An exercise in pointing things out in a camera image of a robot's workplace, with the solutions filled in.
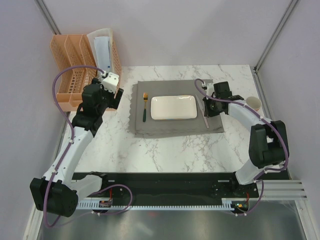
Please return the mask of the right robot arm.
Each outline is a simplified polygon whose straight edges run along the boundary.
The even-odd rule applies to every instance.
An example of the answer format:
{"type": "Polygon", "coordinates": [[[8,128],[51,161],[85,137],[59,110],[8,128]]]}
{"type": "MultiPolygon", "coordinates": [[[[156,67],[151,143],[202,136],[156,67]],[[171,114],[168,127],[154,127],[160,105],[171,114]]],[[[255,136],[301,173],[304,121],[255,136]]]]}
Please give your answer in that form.
{"type": "Polygon", "coordinates": [[[207,118],[225,113],[240,122],[250,133],[249,160],[234,173],[235,181],[229,191],[235,197],[247,191],[269,171],[281,172],[287,168],[289,147],[286,125],[281,120],[273,121],[261,116],[240,95],[233,95],[227,81],[206,83],[201,80],[198,91],[203,95],[204,116],[207,118]]]}

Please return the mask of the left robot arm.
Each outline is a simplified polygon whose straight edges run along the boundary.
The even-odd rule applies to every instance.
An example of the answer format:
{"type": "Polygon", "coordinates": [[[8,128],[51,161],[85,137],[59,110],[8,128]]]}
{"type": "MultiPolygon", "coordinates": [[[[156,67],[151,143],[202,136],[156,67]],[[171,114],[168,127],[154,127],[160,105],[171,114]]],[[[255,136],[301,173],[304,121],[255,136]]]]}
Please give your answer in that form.
{"type": "Polygon", "coordinates": [[[78,182],[72,182],[75,169],[85,149],[103,123],[106,109],[117,109],[123,89],[119,76],[110,72],[94,78],[83,88],[82,102],[71,122],[71,137],[42,178],[30,183],[35,207],[58,216],[70,217],[79,201],[92,193],[106,196],[110,185],[101,173],[91,172],[78,182]]]}

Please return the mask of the white rectangular plate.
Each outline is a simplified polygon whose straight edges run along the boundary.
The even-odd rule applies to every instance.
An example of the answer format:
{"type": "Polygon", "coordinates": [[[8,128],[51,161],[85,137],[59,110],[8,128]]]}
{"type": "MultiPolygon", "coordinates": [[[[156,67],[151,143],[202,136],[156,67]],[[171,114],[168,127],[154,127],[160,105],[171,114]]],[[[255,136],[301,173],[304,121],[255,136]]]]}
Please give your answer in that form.
{"type": "Polygon", "coordinates": [[[196,99],[192,95],[154,96],[150,115],[153,120],[189,120],[198,116],[196,99]]]}

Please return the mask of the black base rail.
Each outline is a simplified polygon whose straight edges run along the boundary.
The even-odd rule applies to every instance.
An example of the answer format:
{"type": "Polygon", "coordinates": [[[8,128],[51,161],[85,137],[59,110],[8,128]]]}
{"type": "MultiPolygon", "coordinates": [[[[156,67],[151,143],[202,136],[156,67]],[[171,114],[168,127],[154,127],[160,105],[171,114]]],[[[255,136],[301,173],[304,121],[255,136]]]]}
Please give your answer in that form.
{"type": "Polygon", "coordinates": [[[102,193],[116,205],[186,206],[220,205],[222,199],[258,198],[255,183],[240,185],[233,173],[104,173],[102,193]]]}

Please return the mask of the gold fork green handle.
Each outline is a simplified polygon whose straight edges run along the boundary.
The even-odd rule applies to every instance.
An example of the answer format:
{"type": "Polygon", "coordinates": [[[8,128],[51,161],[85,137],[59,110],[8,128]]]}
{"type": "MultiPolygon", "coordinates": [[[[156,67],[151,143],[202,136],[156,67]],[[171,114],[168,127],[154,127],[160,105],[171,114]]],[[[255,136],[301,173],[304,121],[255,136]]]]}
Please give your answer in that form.
{"type": "Polygon", "coordinates": [[[148,93],[143,93],[143,101],[144,101],[144,109],[143,109],[143,119],[142,121],[145,123],[147,118],[147,103],[148,103],[148,93]]]}

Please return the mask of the white paper folder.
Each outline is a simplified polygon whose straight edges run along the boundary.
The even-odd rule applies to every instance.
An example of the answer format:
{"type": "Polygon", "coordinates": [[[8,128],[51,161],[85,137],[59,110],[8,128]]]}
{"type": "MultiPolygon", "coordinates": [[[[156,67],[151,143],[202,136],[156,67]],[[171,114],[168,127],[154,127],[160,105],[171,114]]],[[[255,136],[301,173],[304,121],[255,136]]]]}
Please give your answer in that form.
{"type": "Polygon", "coordinates": [[[115,64],[112,60],[112,29],[99,29],[87,34],[86,36],[88,38],[96,66],[108,73],[115,73],[115,64]]]}

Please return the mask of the aluminium frame rail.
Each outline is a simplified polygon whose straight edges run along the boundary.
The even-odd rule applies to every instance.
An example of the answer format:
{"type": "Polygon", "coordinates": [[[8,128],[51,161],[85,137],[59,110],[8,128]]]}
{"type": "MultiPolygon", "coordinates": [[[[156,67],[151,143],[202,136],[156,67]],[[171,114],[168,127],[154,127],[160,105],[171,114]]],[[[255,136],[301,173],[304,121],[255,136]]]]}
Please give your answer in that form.
{"type": "Polygon", "coordinates": [[[304,185],[300,180],[264,180],[262,200],[302,201],[307,199],[304,185]]]}

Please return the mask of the black knife pink handle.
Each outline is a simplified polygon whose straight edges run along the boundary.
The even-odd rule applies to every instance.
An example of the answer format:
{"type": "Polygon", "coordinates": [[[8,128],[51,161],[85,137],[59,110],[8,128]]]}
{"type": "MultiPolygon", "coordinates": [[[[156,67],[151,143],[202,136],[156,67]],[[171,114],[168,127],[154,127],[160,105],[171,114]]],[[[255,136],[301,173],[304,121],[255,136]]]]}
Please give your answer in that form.
{"type": "Polygon", "coordinates": [[[205,123],[205,125],[206,125],[206,128],[209,129],[210,126],[209,126],[209,123],[208,123],[207,118],[205,117],[205,108],[204,108],[204,106],[203,106],[203,104],[202,104],[202,101],[200,100],[200,98],[199,98],[197,95],[196,95],[195,97],[196,97],[197,103],[198,103],[198,105],[199,105],[199,109],[200,109],[200,111],[201,111],[201,115],[202,115],[202,117],[203,117],[203,120],[204,120],[204,123],[205,123]]]}

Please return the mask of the grey scalloped placemat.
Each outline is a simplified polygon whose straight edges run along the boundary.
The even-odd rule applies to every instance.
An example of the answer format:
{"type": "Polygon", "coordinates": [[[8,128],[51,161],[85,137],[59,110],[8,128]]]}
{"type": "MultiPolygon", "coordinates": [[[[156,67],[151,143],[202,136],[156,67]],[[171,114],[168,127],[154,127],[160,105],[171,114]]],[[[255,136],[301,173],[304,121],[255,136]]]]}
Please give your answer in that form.
{"type": "Polygon", "coordinates": [[[128,130],[136,136],[144,135],[148,138],[201,135],[225,131],[219,115],[207,119],[209,124],[207,128],[199,109],[195,119],[153,120],[151,118],[150,108],[153,97],[181,95],[203,98],[203,95],[196,89],[194,80],[139,81],[134,84],[130,100],[128,130]],[[144,93],[148,93],[146,122],[143,122],[144,93]]]}

